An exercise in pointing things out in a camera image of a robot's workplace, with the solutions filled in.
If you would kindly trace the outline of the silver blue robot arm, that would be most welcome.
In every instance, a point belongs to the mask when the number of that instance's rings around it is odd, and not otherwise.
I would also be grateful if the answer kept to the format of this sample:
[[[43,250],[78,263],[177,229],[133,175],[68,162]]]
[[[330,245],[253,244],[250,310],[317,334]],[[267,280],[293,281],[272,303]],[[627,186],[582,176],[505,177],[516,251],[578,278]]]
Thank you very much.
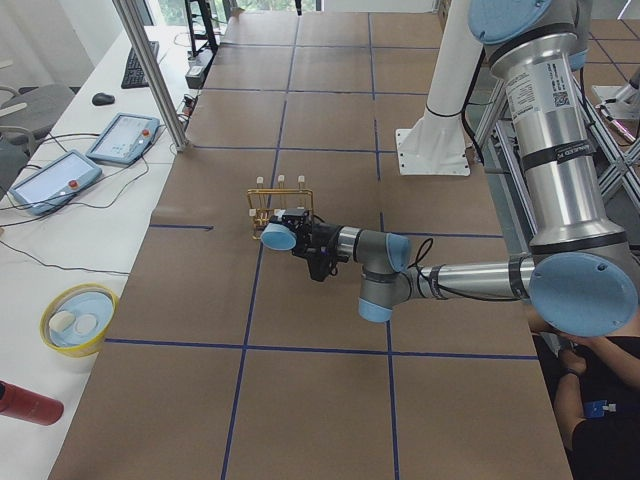
[[[425,266],[406,237],[328,223],[309,210],[274,215],[262,240],[304,259],[312,279],[362,268],[359,313],[390,320],[418,298],[522,302],[537,326],[586,339],[639,331],[639,260],[611,221],[574,73],[587,56],[588,1],[455,1],[424,114],[396,133],[404,175],[457,175],[462,140],[483,144],[506,114],[518,157],[491,191],[503,226],[529,217],[532,237],[501,262]]]

